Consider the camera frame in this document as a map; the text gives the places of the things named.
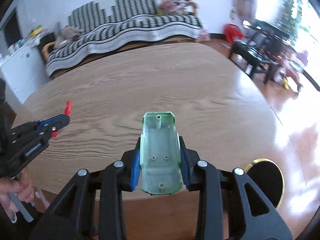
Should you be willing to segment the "person's left hand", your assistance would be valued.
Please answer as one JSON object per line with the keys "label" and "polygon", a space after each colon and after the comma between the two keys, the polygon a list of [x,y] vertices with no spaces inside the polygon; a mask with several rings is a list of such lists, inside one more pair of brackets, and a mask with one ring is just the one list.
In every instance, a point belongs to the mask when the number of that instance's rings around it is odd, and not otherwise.
{"label": "person's left hand", "polygon": [[10,178],[1,178],[1,197],[6,193],[16,193],[22,202],[32,202],[35,196],[34,186],[31,176],[29,176],[28,167],[21,171],[19,180]]}

